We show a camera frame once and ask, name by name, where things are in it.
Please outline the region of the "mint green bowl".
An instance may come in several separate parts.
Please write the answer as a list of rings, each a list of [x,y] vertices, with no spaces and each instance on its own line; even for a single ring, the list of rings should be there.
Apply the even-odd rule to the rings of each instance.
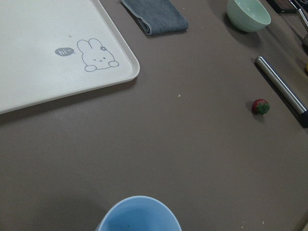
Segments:
[[[258,0],[228,0],[227,16],[243,32],[257,32],[271,24],[271,17]]]

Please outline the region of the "red strawberry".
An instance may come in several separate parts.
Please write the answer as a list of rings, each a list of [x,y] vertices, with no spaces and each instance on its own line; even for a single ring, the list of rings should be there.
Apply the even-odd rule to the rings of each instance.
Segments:
[[[255,114],[264,115],[270,110],[270,104],[265,99],[257,99],[253,102],[252,111]]]

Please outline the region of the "light blue cup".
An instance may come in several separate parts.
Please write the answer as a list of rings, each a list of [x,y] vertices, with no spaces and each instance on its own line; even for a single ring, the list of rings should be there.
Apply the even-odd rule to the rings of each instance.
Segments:
[[[180,231],[173,212],[149,196],[132,196],[115,204],[96,228],[97,231]]]

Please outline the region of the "steel muddler black tip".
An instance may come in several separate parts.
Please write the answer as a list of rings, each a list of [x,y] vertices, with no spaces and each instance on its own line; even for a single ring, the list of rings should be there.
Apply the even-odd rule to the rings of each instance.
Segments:
[[[258,56],[255,59],[255,64],[262,76],[269,81],[287,104],[291,106],[301,126],[308,128],[308,108],[300,101],[293,90],[284,82],[263,56]]]

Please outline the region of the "cream rabbit tray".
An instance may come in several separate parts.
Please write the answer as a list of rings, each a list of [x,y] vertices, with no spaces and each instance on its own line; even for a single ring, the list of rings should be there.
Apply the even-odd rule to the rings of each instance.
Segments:
[[[98,0],[0,3],[0,112],[133,80],[140,65]]]

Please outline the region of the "grey folded cloth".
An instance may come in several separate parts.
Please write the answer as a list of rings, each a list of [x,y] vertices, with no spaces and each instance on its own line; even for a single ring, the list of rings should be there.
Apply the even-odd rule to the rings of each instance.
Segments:
[[[123,0],[148,36],[185,31],[188,21],[168,0]]]

